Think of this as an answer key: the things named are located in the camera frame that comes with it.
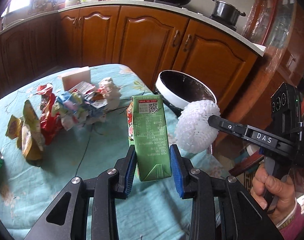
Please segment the right hand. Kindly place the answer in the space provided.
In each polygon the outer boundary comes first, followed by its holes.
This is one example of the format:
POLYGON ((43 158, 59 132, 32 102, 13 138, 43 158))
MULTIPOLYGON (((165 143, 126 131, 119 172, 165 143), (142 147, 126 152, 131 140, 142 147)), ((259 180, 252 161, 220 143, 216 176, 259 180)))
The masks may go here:
POLYGON ((264 163, 262 163, 253 177, 250 193, 263 210, 268 207, 263 197, 265 190, 278 198, 274 212, 269 214, 270 219, 277 225, 286 219, 296 207, 294 184, 290 177, 287 178, 286 182, 282 182, 268 175, 264 163))

